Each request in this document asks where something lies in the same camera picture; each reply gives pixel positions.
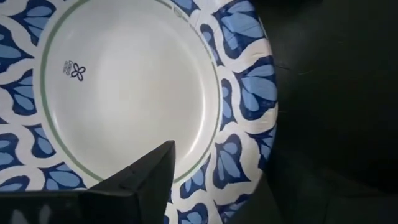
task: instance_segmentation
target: dark background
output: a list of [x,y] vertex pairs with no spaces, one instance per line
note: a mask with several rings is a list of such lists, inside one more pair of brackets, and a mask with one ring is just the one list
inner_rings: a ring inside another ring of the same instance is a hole
[[[273,150],[302,152],[339,174],[397,193],[396,2],[252,1],[278,81]],[[229,223],[281,220],[265,175]]]

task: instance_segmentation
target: printed logo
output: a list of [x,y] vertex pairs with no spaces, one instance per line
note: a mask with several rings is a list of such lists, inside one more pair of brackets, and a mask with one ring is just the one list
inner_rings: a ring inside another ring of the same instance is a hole
[[86,67],[79,67],[79,64],[72,62],[71,60],[66,61],[63,64],[63,72],[70,75],[71,78],[77,77],[79,81],[83,81],[83,73],[86,71]]

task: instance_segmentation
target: plate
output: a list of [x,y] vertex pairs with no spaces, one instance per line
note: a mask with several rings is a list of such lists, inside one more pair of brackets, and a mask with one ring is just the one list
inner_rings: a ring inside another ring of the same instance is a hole
[[275,134],[248,1],[0,3],[0,190],[90,187],[176,140],[166,223],[224,223]]

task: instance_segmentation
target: blue leaf design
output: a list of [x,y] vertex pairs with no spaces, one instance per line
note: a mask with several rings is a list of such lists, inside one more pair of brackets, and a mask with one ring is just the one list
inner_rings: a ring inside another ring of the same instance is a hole
[[229,143],[225,144],[223,148],[225,151],[227,151],[231,154],[235,154],[238,152],[238,147],[235,143],[229,142]]
[[267,77],[275,73],[274,66],[263,65],[251,70],[246,76],[247,77]]
[[249,1],[243,1],[235,4],[230,9],[228,9],[229,13],[235,12],[251,12],[254,10],[253,5]]
[[28,77],[24,78],[23,80],[21,80],[19,82],[19,84],[21,84],[21,85],[32,85],[32,79],[33,79],[32,75],[28,76]]
[[216,51],[213,47],[210,47],[210,49],[211,49],[211,53],[212,53],[213,56],[214,56],[214,60],[215,60],[215,61],[218,61],[218,54],[217,54],[217,51]]
[[169,220],[169,218],[165,215],[164,216],[164,221],[163,221],[163,223],[164,224],[169,224],[170,223],[170,220]]
[[59,171],[67,171],[67,172],[72,171],[66,164],[62,164],[62,165],[58,166],[57,170],[59,170]]
[[48,179],[45,183],[47,190],[59,190],[59,186],[53,179]]
[[192,180],[191,179],[186,181],[186,183],[185,183],[185,191],[186,192],[189,192],[189,190],[191,189],[191,184],[192,184]]
[[243,86],[250,93],[256,94],[263,99],[276,100],[276,86],[272,81],[260,77],[244,77],[242,78]]
[[233,35],[225,26],[223,26],[223,33],[225,41],[228,43],[229,47],[234,50],[238,47],[238,40],[235,35]]
[[192,8],[192,0],[174,0],[174,2],[185,9]]
[[7,165],[10,164],[14,158],[5,152],[0,152],[0,165]]
[[33,99],[33,88],[32,86],[19,86],[14,88],[22,96],[29,97]]
[[232,210],[238,211],[242,207],[242,205],[244,205],[245,202],[246,201],[241,202],[241,203],[232,204],[231,206],[229,206],[229,208]]
[[75,174],[68,172],[53,171],[50,172],[50,176],[59,184],[67,187],[77,187],[80,183],[80,179]]
[[197,212],[192,212],[190,214],[188,214],[188,220],[192,223],[192,224],[201,224],[202,221],[202,217],[199,215],[199,213]]
[[44,138],[37,138],[37,144],[39,145],[40,149],[46,153],[47,155],[53,153],[53,149],[51,144]]
[[232,32],[252,38],[260,38],[264,35],[260,23],[253,17],[235,13],[221,19],[225,26]]
[[15,100],[17,101],[17,103],[19,105],[21,105],[23,108],[27,109],[27,110],[32,110],[35,108],[35,106],[33,105],[33,103],[26,97],[15,94],[14,95]]
[[223,87],[223,97],[227,97],[229,95],[229,90],[226,87]]
[[205,177],[202,170],[198,170],[198,172],[192,177],[192,180],[195,184],[202,185],[205,181]]
[[0,57],[2,58],[19,58],[21,53],[14,47],[0,44]]
[[235,214],[235,212],[224,212],[224,214],[231,218]]
[[15,191],[15,190],[19,190],[21,187],[22,187],[22,184],[20,184],[20,183],[9,184],[9,185],[0,187],[0,191]]
[[211,40],[211,34],[209,32],[203,32],[203,36],[205,37],[207,42]]
[[52,10],[48,7],[45,6],[37,6],[31,10],[29,10],[29,12],[27,12],[27,16],[30,17],[38,17],[38,16],[47,16],[49,14],[51,14]]
[[0,149],[4,148],[4,147],[7,147],[8,145],[10,145],[9,141],[6,141],[6,140],[1,140],[0,141]]
[[271,153],[271,148],[265,145],[261,146],[261,154],[268,159],[269,154]]
[[232,117],[232,109],[231,107],[229,107],[229,104],[225,100],[223,100],[223,115],[227,118]]
[[235,161],[232,159],[232,157],[224,151],[220,151],[220,157],[221,160],[223,161],[224,168],[228,172],[229,175],[233,177],[240,177],[241,176],[241,171],[239,171],[238,167],[235,164]]
[[217,159],[217,171],[220,180],[224,180],[224,164],[220,157]]
[[43,128],[35,128],[35,132],[36,132],[37,134],[39,134],[39,136],[42,136],[43,138],[47,139],[47,137],[46,137],[46,135],[45,135],[45,133],[44,133]]
[[244,106],[250,111],[257,111],[260,109],[256,98],[250,94],[245,88],[242,88],[242,98]]
[[32,27],[29,26],[29,30],[36,36],[36,37],[40,37],[40,35],[42,34],[42,30],[36,27]]
[[46,17],[37,17],[37,18],[26,18],[24,20],[30,25],[43,29],[49,19]]

